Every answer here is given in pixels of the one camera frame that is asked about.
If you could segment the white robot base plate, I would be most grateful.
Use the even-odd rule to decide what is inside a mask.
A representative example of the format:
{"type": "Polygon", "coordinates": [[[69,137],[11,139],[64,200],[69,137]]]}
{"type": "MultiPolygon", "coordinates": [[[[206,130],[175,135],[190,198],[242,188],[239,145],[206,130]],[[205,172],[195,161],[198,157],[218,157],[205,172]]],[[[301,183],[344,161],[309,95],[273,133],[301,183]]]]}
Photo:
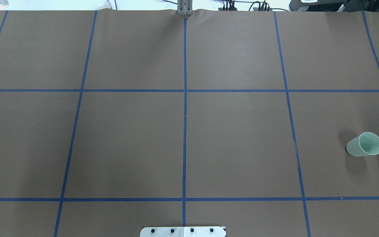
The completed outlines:
{"type": "Polygon", "coordinates": [[[226,237],[222,226],[144,227],[140,237],[226,237]]]}

